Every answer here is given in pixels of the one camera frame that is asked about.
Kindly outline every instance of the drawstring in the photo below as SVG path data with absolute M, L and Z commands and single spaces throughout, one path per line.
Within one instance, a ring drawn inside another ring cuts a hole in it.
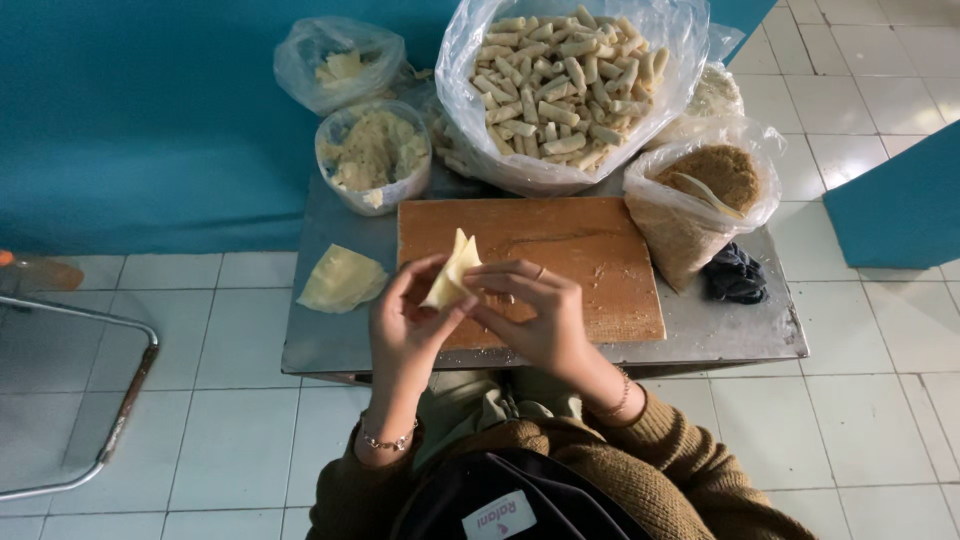
M 500 406 L 503 407 L 503 410 L 507 413 L 507 422 L 516 422 L 520 419 L 520 410 L 516 408 L 516 402 L 514 402 L 514 388 L 507 384 L 506 397 L 500 399 Z

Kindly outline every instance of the person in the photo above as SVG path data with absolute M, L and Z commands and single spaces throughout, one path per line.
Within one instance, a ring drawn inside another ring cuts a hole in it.
M 495 262 L 464 285 L 536 316 L 514 322 L 472 295 L 419 308 L 445 260 L 406 264 L 371 309 L 370 405 L 320 473 L 308 540 L 814 538 L 708 430 L 600 355 L 577 283 Z M 532 367 L 433 373 L 467 317 Z

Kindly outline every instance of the sweater sleeve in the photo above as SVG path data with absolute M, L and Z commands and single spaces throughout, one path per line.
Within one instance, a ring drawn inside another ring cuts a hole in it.
M 344 456 L 326 464 L 317 480 L 317 503 L 310 508 L 306 540 L 388 538 L 415 488 L 413 462 L 423 424 L 401 459 L 383 467 L 364 465 L 353 453 L 360 423 L 350 434 Z
M 815 540 L 754 489 L 727 446 L 644 388 L 640 418 L 626 428 L 590 425 L 616 448 L 656 467 L 684 493 L 717 540 Z

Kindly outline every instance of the white tiled floor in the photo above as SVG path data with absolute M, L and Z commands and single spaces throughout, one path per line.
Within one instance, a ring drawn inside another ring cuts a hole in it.
M 950 0 L 778 3 L 731 71 L 747 113 L 789 142 L 770 230 L 811 356 L 645 382 L 825 540 L 960 538 L 960 261 L 849 268 L 819 200 L 960 118 L 958 23 Z M 164 346 L 107 469 L 0 504 L 0 538 L 302 538 L 369 391 L 278 372 L 296 254 L 68 259 L 85 290 L 39 296 L 149 321 Z M 18 464 L 0 487 L 75 472 L 144 340 L 20 313 L 3 324 L 0 433 L 20 431 L 0 439 L 0 463 Z

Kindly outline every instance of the pants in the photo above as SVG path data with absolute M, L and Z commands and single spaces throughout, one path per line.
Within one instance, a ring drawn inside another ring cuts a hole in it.
M 430 376 L 417 414 L 426 427 L 414 469 L 450 443 L 515 418 L 583 420 L 580 398 L 542 371 L 443 371 Z

